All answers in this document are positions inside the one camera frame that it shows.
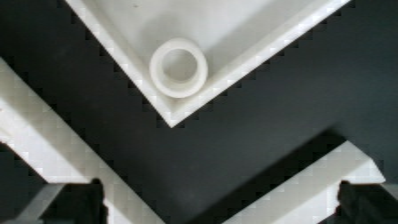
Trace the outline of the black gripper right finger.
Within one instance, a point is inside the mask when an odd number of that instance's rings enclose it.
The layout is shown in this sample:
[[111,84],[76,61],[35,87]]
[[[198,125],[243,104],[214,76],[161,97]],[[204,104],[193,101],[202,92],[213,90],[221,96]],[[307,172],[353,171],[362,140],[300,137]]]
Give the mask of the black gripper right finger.
[[337,208],[321,224],[398,224],[398,184],[342,181]]

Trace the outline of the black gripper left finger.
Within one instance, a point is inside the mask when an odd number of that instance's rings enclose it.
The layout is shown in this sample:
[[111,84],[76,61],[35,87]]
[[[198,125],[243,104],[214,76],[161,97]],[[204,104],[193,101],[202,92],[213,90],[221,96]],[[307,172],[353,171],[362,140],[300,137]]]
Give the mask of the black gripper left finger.
[[102,199],[99,179],[49,184],[0,143],[0,224],[108,224]]

